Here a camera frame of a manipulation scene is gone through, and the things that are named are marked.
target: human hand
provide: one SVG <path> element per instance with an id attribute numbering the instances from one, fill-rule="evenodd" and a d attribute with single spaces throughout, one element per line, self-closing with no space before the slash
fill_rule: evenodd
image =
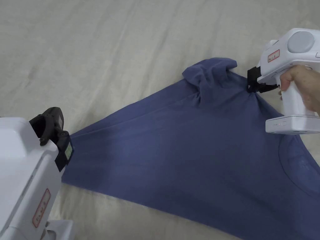
<path id="1" fill-rule="evenodd" d="M 282 92 L 294 81 L 306 108 L 320 115 L 320 73 L 297 65 L 282 74 L 280 80 Z"/>

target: handle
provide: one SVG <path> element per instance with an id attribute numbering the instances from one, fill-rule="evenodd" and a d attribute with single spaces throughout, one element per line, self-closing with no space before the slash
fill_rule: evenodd
<path id="1" fill-rule="evenodd" d="M 284 74 L 286 70 L 275 75 L 277 85 L 281 86 L 280 76 Z M 283 108 L 285 116 L 315 116 L 315 112 L 312 112 L 306 108 L 303 103 L 299 89 L 294 82 L 290 83 L 287 91 L 282 92 Z"/>

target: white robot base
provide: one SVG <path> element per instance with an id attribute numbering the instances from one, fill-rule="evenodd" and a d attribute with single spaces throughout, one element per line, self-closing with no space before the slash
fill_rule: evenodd
<path id="1" fill-rule="evenodd" d="M 306 116 L 283 116 L 266 121 L 266 132 L 288 135 L 318 133 L 320 118 Z"/>

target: black clamp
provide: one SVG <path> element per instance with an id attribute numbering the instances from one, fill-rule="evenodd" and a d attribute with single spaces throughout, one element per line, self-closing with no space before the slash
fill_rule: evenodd
<path id="1" fill-rule="evenodd" d="M 259 84 L 257 82 L 257 79 L 261 77 L 261 68 L 260 67 L 254 67 L 248 70 L 247 75 L 247 92 L 268 92 L 271 90 L 274 90 L 278 88 L 278 86 L 275 85 L 266 85 L 265 83 Z"/>
<path id="2" fill-rule="evenodd" d="M 70 135 L 63 131 L 64 118 L 60 108 L 52 107 L 43 114 L 39 114 L 29 121 L 34 132 L 40 141 L 40 146 L 44 146 L 51 140 L 59 150 L 55 163 L 61 172 L 69 164 L 73 155 L 73 146 Z"/>

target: grey circular cap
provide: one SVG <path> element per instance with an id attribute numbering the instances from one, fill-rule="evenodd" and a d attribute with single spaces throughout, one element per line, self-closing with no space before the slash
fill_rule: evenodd
<path id="1" fill-rule="evenodd" d="M 293 34 L 288 40 L 288 50 L 291 53 L 310 51 L 315 43 L 315 37 L 310 32 L 301 31 Z"/>

